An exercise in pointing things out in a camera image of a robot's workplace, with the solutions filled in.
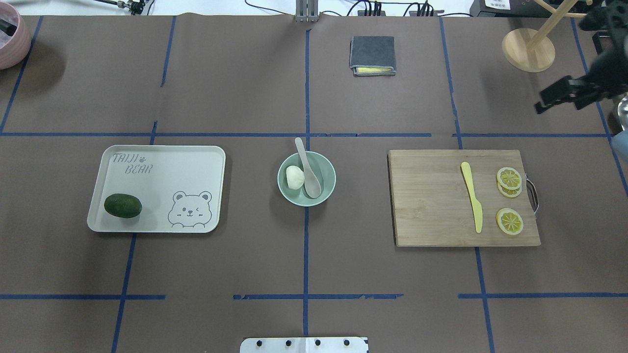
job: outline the lemon slice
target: lemon slice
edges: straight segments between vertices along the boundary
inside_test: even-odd
[[[523,219],[513,209],[500,209],[496,218],[499,229],[509,236],[516,236],[523,230]]]
[[[502,188],[502,186],[501,186],[501,185],[499,185],[499,183],[497,183],[497,189],[499,190],[499,192],[500,192],[503,196],[513,198],[513,197],[517,197],[517,196],[519,196],[519,194],[521,194],[521,189],[522,189],[522,188],[521,188],[521,187],[519,187],[519,188],[518,188],[518,189],[516,189],[516,190],[508,190],[508,189]]]
[[[497,182],[506,190],[517,190],[521,187],[521,174],[511,167],[505,166],[497,171]]]

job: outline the spoon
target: spoon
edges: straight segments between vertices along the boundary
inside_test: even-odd
[[[305,154],[305,147],[303,141],[300,138],[295,138],[296,150],[299,152],[301,163],[303,164],[303,174],[305,174],[305,193],[311,198],[317,198],[320,196],[320,183],[318,178],[314,175],[312,168],[308,162],[308,157]]]

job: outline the pink pot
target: pink pot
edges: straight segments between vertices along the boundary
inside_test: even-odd
[[[24,19],[13,6],[0,3],[0,16],[4,19],[18,17],[18,22],[12,23],[18,27],[15,34],[10,37],[7,43],[0,44],[0,70],[3,70],[16,65],[26,57],[31,46],[31,33],[26,28]]]

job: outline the cutting board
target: cutting board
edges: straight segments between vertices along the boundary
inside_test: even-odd
[[[460,164],[469,162],[475,196],[482,203],[482,232],[475,232],[471,201]],[[525,181],[515,198],[497,189],[497,171],[516,169],[525,179],[519,151],[487,149],[404,149],[388,153],[397,246],[541,245]],[[497,211],[509,207],[523,218],[523,231],[504,234]]]

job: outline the metal bracket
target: metal bracket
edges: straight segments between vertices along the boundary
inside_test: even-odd
[[[296,0],[295,21],[317,22],[318,0]]]
[[[373,14],[372,16],[367,16],[368,14],[367,14],[367,12],[366,12],[366,11],[364,11],[364,10],[358,10],[357,15],[358,15],[358,16],[361,16],[361,17],[364,17],[364,16],[365,16],[365,17],[385,16],[385,15],[386,15],[386,11],[382,11],[382,12],[381,12],[380,14],[378,14],[378,15]]]
[[[410,11],[409,15],[410,17],[418,17],[419,11]],[[438,16],[441,13],[445,13],[445,10],[434,10],[434,17]]]
[[[240,353],[369,353],[367,337],[248,338]]]

